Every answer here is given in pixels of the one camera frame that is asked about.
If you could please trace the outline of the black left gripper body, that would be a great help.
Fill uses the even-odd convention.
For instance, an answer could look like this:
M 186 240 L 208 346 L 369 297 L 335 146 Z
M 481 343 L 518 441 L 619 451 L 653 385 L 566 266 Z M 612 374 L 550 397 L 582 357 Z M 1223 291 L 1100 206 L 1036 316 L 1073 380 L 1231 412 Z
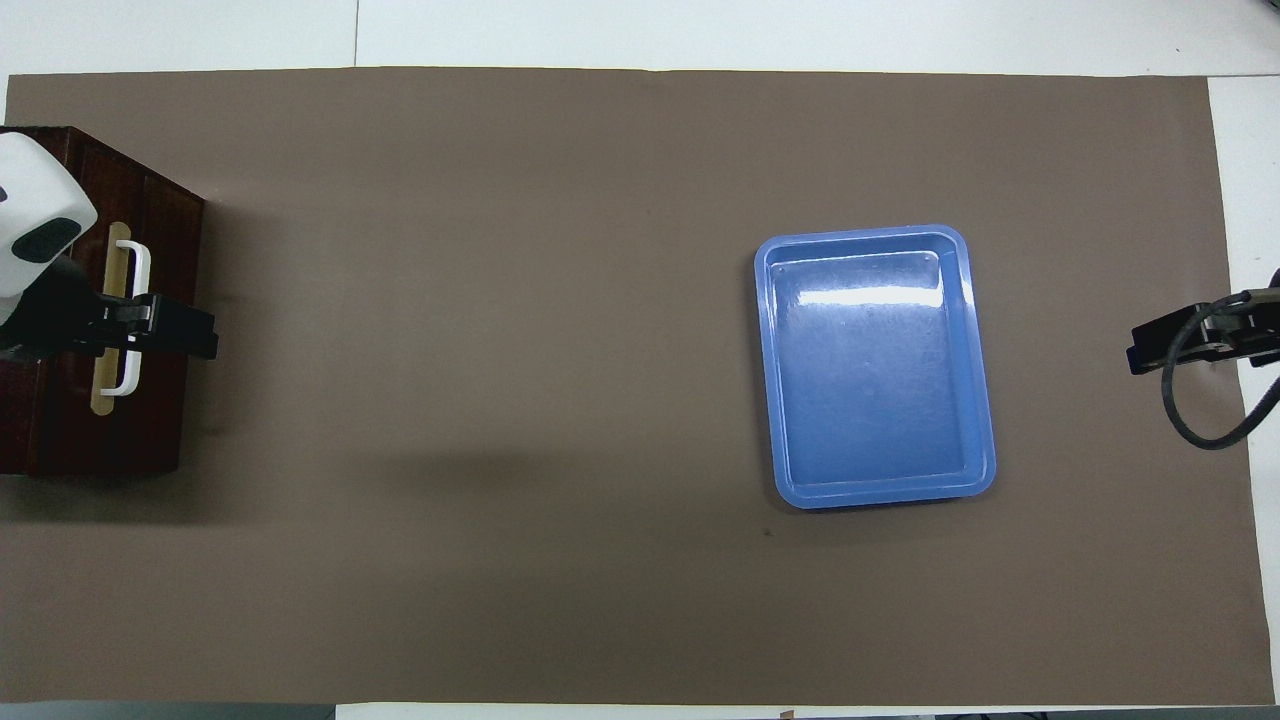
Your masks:
M 104 305 L 79 264 L 56 256 L 17 300 L 1 325 L 1 360 L 37 363 L 59 354 L 100 357 L 90 325 Z

